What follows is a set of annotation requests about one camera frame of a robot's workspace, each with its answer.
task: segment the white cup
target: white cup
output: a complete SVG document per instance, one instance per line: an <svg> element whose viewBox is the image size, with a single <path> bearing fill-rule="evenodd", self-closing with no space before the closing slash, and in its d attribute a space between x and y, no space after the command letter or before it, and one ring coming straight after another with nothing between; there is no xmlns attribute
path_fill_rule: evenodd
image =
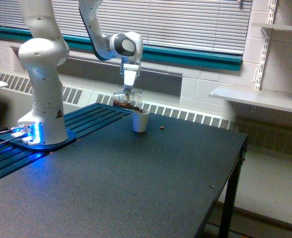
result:
<svg viewBox="0 0 292 238"><path fill-rule="evenodd" d="M133 130L135 132L145 132L149 118L149 111L143 109L143 112L133 110Z"/></svg>

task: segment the window sill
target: window sill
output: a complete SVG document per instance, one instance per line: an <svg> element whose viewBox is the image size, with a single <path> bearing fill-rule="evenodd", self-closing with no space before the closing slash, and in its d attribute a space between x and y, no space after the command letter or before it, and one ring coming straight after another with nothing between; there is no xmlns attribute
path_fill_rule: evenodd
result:
<svg viewBox="0 0 292 238"><path fill-rule="evenodd" d="M87 37L69 35L64 35L63 37L72 49L92 51L91 41ZM31 38L32 36L29 30L0 27L0 39L27 41ZM233 71L240 71L242 63L241 56L146 45L144 46L143 59Z"/></svg>

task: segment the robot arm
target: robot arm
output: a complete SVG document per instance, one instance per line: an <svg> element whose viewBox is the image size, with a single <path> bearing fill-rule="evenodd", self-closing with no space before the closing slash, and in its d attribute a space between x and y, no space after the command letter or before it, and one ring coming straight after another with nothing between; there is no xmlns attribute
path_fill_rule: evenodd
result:
<svg viewBox="0 0 292 238"><path fill-rule="evenodd" d="M140 34L127 32L106 36L97 20L97 11L103 0L79 0L79 10L91 38L95 55L100 60L122 59L120 74L124 78L124 93L129 97L140 74L143 39Z"/></svg>
<svg viewBox="0 0 292 238"><path fill-rule="evenodd" d="M23 20L33 36L19 49L19 60L29 73L33 105L18 124L33 126L33 133L23 139L28 144L57 144L68 138L57 66L67 59L69 47L56 23L51 0L19 2Z"/></svg>

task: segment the table leg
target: table leg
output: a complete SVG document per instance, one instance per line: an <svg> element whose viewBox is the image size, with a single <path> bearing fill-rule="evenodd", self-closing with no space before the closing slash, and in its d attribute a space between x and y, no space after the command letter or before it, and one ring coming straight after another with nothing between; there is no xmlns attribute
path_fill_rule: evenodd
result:
<svg viewBox="0 0 292 238"><path fill-rule="evenodd" d="M230 175L230 178L227 182L223 213L219 230L219 238L226 238L229 234L231 218L234 209L235 196L241 172L242 159L243 152L240 155L239 161L236 163L235 168L232 171L232 174Z"/></svg>

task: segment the window blinds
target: window blinds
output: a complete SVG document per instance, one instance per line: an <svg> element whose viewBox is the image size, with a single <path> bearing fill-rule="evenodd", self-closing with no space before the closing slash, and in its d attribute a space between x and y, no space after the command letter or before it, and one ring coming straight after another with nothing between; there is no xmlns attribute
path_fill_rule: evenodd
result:
<svg viewBox="0 0 292 238"><path fill-rule="evenodd" d="M63 34L87 37L78 0L53 0ZM147 45L243 54L252 0L104 0L104 34L135 31ZM17 0L0 0L0 26L26 28Z"/></svg>

